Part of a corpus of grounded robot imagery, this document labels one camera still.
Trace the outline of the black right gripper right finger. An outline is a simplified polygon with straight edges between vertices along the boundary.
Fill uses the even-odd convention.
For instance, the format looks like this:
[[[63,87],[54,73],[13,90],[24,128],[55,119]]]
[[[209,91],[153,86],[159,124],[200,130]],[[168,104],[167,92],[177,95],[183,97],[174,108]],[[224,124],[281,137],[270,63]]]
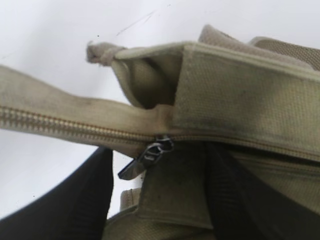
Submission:
[[[203,146],[205,193],[218,240],[317,240],[320,165],[219,143]]]

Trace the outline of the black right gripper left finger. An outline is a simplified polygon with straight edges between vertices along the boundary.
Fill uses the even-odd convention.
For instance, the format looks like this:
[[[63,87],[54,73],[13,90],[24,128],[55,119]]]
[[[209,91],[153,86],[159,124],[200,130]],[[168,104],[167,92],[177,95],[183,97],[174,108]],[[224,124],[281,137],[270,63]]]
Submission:
[[[0,238],[100,240],[113,188],[113,151],[99,147],[51,191],[1,219]]]

